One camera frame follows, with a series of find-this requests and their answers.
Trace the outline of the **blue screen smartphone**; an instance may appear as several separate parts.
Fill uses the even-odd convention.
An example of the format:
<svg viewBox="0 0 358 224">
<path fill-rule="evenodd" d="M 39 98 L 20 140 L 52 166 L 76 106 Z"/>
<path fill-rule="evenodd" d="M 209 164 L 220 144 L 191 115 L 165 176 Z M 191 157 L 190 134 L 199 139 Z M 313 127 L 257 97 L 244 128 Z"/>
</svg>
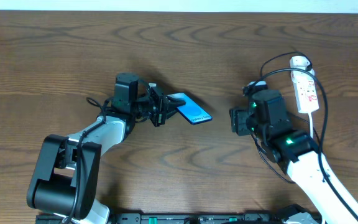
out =
<svg viewBox="0 0 358 224">
<path fill-rule="evenodd" d="M 211 121 L 213 117 L 202 107 L 195 103 L 184 93 L 174 93 L 169 95 L 176 100 L 183 100 L 185 104 L 177 108 L 178 112 L 192 125 Z"/>
</svg>

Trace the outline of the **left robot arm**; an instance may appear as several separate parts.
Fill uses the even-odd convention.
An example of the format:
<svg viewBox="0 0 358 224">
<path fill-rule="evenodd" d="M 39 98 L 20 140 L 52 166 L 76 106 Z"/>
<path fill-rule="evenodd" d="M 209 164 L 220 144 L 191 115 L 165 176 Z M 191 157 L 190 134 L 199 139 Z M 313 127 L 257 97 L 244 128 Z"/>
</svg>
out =
<svg viewBox="0 0 358 224">
<path fill-rule="evenodd" d="M 161 126 L 185 104 L 135 73 L 117 74 L 114 95 L 104 103 L 86 100 L 100 109 L 95 122 L 44 139 L 27 191 L 30 208 L 62 217 L 62 223 L 107 223 L 110 209 L 95 198 L 101 156 L 123 142 L 135 124 L 151 120 Z"/>
</svg>

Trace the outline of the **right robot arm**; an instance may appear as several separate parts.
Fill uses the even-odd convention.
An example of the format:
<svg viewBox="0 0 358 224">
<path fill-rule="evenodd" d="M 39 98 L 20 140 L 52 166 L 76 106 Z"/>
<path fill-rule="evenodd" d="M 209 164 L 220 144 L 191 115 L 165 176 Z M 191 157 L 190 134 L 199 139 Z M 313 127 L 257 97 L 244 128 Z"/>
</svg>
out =
<svg viewBox="0 0 358 224">
<path fill-rule="evenodd" d="M 277 90 L 251 94 L 246 108 L 229 111 L 232 131 L 255 138 L 257 147 L 298 185 L 328 223 L 358 223 L 358 203 L 318 152 L 317 142 L 295 129 Z"/>
</svg>

